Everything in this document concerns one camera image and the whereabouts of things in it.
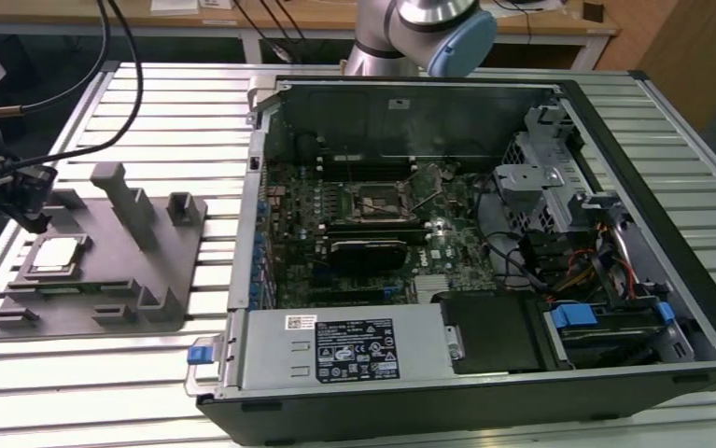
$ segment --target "wall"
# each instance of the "wall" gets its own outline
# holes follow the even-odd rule
[[[596,68],[638,69],[696,129],[716,115],[716,1],[605,0],[622,28]]]

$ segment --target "blue latch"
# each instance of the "blue latch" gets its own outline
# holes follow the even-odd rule
[[[382,298],[385,300],[390,299],[390,295],[398,291],[398,287],[384,287],[382,288]]]
[[[577,325],[597,324],[593,308],[590,308],[590,305],[586,303],[558,305],[552,311],[552,319],[554,320],[554,326],[558,329]]]
[[[656,309],[658,310],[658,315],[665,321],[665,324],[676,320],[676,313],[672,312],[672,308],[669,308],[669,303],[666,303],[665,301],[660,301],[656,305]]]
[[[193,345],[188,347],[185,362],[189,366],[213,364],[213,347],[210,345]]]

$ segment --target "power supply label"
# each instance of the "power supply label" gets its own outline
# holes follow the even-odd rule
[[[392,319],[316,322],[318,383],[398,378]]]

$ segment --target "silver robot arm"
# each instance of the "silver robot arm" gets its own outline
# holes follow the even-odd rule
[[[345,75],[464,77],[496,37],[480,0],[360,0]]]

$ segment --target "slotted metal table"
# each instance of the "slotted metal table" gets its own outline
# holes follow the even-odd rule
[[[0,342],[0,448],[236,446],[185,396],[185,348],[224,331],[241,178],[250,128],[246,84],[260,74],[336,75],[333,66],[145,65],[144,106],[115,147],[58,164],[57,188],[83,197],[95,161],[122,161],[129,185],[150,195],[190,191],[208,217],[186,321],[172,333]],[[716,157],[646,80],[628,73],[480,70],[476,77],[577,81],[716,281]],[[102,142],[134,98],[121,64],[90,83],[53,152]],[[600,163],[589,160],[604,184]],[[33,241],[10,223],[0,237],[0,290]],[[197,379],[216,373],[198,369]],[[557,448],[716,445],[716,392],[673,399],[630,418],[341,442],[337,446]]]

